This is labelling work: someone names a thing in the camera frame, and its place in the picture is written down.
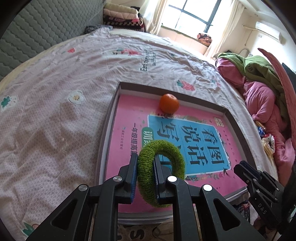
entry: green ring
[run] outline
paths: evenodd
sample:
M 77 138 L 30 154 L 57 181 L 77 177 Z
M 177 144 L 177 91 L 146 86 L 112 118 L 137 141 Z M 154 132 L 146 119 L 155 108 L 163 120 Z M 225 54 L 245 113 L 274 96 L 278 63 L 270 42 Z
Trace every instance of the green ring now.
M 185 162 L 179 149 L 165 140 L 155 140 L 148 143 L 139 153 L 137 172 L 138 185 L 143 199 L 154 207 L 166 207 L 159 205 L 155 199 L 153 160 L 156 154 L 164 155 L 172 163 L 172 175 L 184 179 Z

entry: ceiling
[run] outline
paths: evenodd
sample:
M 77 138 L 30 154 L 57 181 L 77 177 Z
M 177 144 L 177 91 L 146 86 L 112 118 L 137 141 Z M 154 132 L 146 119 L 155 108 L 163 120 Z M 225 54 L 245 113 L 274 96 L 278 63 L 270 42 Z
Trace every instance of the ceiling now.
M 261 0 L 239 0 L 246 7 L 250 15 L 258 16 L 263 22 L 285 30 L 284 25 L 276 14 Z

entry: green jacket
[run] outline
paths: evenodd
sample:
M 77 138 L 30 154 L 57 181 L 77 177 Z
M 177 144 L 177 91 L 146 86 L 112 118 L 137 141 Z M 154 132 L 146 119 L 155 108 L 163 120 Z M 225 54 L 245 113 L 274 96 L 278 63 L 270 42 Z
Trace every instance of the green jacket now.
M 221 53 L 218 58 L 231 61 L 249 81 L 266 84 L 276 96 L 275 104 L 279 107 L 282 118 L 287 123 L 290 122 L 283 86 L 272 65 L 265 58 L 258 55 L 244 58 L 234 53 Z

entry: orange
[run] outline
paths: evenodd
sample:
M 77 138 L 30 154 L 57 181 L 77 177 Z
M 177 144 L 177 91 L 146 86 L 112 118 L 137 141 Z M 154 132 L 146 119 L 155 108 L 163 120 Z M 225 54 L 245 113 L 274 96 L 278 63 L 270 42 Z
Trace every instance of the orange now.
M 172 94 L 165 94 L 159 101 L 159 108 L 166 114 L 173 114 L 179 109 L 179 101 Z

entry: window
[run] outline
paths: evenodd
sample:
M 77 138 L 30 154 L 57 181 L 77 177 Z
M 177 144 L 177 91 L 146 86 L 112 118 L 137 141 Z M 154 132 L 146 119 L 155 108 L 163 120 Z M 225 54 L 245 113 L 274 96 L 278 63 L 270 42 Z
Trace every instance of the window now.
M 196 38 L 209 31 L 221 0 L 169 0 L 162 24 Z

